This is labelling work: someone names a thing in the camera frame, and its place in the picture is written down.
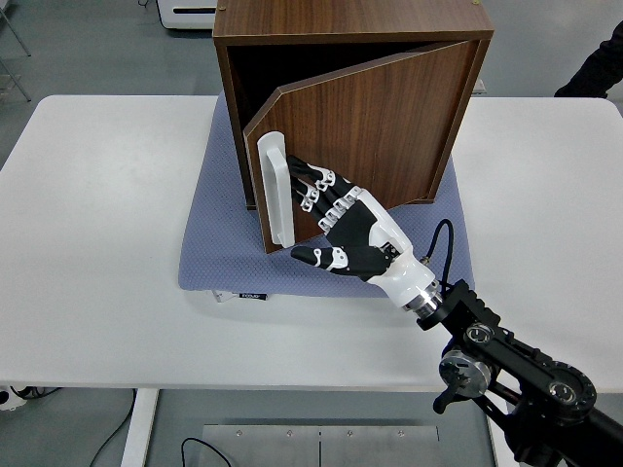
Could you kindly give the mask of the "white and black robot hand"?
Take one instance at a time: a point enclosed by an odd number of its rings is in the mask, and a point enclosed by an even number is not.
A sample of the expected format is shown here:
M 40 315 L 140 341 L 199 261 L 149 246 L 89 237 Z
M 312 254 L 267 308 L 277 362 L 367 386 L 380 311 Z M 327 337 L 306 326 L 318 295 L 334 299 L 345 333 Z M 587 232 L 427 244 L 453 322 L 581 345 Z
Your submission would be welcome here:
M 441 297 L 433 272 L 416 259 L 411 240 L 365 189 L 334 171 L 287 159 L 291 194 L 330 243 L 296 246 L 291 256 L 334 274 L 356 276 L 380 287 L 391 301 L 425 317 Z

